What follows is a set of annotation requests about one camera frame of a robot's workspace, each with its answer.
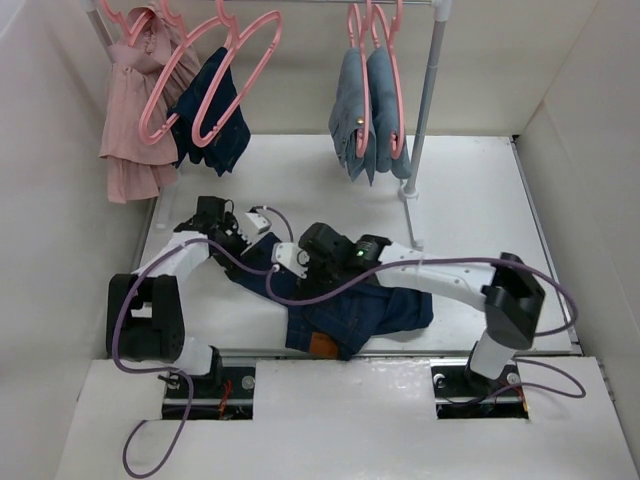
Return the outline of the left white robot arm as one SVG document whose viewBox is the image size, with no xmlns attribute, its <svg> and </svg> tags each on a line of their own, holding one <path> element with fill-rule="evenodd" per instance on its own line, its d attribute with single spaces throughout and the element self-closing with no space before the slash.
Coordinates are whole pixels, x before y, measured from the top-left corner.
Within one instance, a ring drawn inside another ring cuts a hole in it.
<svg viewBox="0 0 640 480">
<path fill-rule="evenodd" d="M 179 223 L 164 248 L 129 274 L 116 274 L 107 296 L 106 348 L 126 373 L 189 376 L 204 397 L 223 387 L 218 350 L 186 334 L 181 289 L 210 259 L 229 270 L 270 229 L 257 210 L 235 212 L 213 196 L 198 198 L 195 214 Z"/>
</svg>

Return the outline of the dark blue denim trousers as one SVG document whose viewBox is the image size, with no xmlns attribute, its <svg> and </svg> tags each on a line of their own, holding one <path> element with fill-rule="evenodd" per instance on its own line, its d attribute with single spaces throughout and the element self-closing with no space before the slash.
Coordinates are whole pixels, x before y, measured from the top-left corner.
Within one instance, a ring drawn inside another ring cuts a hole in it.
<svg viewBox="0 0 640 480">
<path fill-rule="evenodd" d="M 275 234 L 267 234 L 240 262 L 255 270 L 268 270 L 271 252 L 279 241 Z M 231 282 L 271 300 L 264 276 L 235 265 L 225 274 Z M 273 276 L 272 289 L 281 298 L 304 299 L 297 292 L 299 280 L 283 269 Z M 369 283 L 357 284 L 324 302 L 286 308 L 286 348 L 344 361 L 359 353 L 373 336 L 426 329 L 434 318 L 431 294 Z"/>
</svg>

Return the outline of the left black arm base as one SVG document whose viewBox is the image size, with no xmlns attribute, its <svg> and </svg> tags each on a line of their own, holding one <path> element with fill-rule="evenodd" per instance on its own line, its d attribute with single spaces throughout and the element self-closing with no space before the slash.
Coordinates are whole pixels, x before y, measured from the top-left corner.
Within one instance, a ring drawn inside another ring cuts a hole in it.
<svg viewBox="0 0 640 480">
<path fill-rule="evenodd" d="M 244 421 L 253 419 L 255 393 L 254 366 L 225 366 L 221 380 L 192 378 L 194 393 L 189 420 Z M 179 420 L 184 415 L 188 400 L 188 385 L 176 374 L 160 375 L 165 383 L 161 406 L 162 420 Z"/>
</svg>

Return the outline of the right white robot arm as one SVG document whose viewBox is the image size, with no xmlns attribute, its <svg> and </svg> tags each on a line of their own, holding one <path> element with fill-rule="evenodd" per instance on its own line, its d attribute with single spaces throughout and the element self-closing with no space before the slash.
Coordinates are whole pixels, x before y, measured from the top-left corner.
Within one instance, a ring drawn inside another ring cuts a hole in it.
<svg viewBox="0 0 640 480">
<path fill-rule="evenodd" d="M 513 356 L 532 347 L 545 300 L 533 272 L 514 254 L 447 260 L 376 235 L 351 241 L 324 223 L 313 224 L 298 242 L 275 248 L 273 258 L 300 279 L 307 298 L 372 281 L 482 312 L 485 329 L 462 369 L 465 387 L 476 394 L 494 387 Z"/>
</svg>

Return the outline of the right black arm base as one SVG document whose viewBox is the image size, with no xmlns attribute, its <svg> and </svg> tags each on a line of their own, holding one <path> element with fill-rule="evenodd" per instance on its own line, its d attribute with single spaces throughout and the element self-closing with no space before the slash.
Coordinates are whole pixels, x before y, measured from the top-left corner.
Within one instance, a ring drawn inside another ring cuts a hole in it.
<svg viewBox="0 0 640 480">
<path fill-rule="evenodd" d="M 515 364 L 508 364 L 497 380 L 461 364 L 433 364 L 431 373 L 440 420 L 529 418 Z"/>
</svg>

